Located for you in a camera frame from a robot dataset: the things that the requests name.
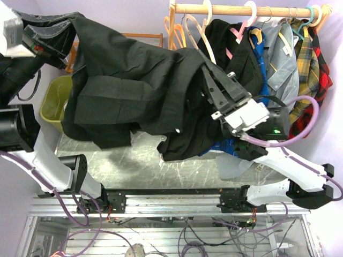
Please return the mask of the beige plastic hanger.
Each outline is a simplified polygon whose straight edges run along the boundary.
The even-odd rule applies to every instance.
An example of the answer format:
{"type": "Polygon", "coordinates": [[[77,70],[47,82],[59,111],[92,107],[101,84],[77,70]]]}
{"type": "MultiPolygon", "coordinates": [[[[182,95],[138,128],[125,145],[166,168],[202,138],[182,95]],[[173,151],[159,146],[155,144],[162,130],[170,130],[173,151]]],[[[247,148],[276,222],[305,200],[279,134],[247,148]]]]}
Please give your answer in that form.
{"type": "Polygon", "coordinates": [[[203,24],[200,25],[200,23],[197,21],[197,19],[192,16],[191,14],[187,14],[185,16],[185,24],[184,24],[184,27],[185,27],[185,30],[188,34],[188,37],[192,43],[192,45],[194,46],[195,49],[199,50],[199,47],[194,39],[194,37],[192,36],[190,30],[188,29],[188,20],[191,20],[196,29],[198,30],[199,34],[200,34],[200,37],[201,39],[203,40],[203,42],[205,43],[205,47],[206,47],[206,50],[209,54],[209,57],[210,57],[210,60],[212,63],[216,64],[216,60],[215,60],[215,56],[214,56],[214,53],[213,53],[213,50],[212,50],[212,47],[209,43],[209,40],[207,39],[206,35],[205,35],[205,30],[206,30],[206,27],[210,24],[211,20],[212,20],[212,15],[213,15],[213,9],[212,9],[212,4],[211,4],[211,1],[210,0],[204,0],[203,1],[203,5],[205,7],[207,7],[207,18],[205,18],[203,20],[203,24]]]}

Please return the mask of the black button-up shirt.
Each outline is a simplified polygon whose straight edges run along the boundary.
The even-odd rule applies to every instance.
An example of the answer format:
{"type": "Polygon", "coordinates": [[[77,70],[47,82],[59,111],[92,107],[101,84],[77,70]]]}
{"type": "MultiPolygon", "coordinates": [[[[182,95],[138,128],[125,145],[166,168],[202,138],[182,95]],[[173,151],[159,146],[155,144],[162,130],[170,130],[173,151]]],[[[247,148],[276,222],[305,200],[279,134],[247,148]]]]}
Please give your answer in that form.
{"type": "MultiPolygon", "coordinates": [[[[71,23],[78,39],[113,30],[84,17],[71,23]]],[[[157,149],[165,161],[197,156],[224,139],[204,94],[205,59],[197,50],[153,47],[129,61],[122,70],[114,64],[93,74],[74,70],[62,120],[68,137],[108,149],[130,146],[135,132],[164,135],[157,149]]]]}

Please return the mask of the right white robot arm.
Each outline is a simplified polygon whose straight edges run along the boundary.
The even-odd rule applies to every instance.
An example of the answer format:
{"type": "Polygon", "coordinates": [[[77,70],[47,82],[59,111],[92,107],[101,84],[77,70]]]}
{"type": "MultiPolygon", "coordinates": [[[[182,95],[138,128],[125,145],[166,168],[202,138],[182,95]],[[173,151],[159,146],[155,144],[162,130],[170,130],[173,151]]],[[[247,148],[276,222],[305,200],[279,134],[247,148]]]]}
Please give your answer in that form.
{"type": "Polygon", "coordinates": [[[201,51],[168,50],[108,28],[78,39],[62,121],[69,137],[112,149],[130,146],[136,132],[164,136],[158,145],[164,161],[195,157],[233,137],[253,151],[253,162],[284,176],[278,183],[245,187],[236,199],[239,210],[274,202],[317,209],[334,200],[329,166],[289,151],[258,93],[201,51]]]}

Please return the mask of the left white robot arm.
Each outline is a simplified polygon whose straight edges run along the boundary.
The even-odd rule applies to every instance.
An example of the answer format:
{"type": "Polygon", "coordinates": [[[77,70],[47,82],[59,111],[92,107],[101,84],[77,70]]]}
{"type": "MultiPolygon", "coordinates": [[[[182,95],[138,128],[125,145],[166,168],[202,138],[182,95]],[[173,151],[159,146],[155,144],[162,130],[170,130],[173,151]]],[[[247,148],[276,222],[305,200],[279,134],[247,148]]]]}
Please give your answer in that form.
{"type": "Polygon", "coordinates": [[[81,194],[80,211],[103,213],[109,207],[108,195],[88,173],[86,157],[57,157],[44,140],[33,106],[11,104],[45,64],[66,67],[76,35],[70,20],[78,16],[36,16],[1,4],[1,156],[38,182],[43,196],[81,194]]]}

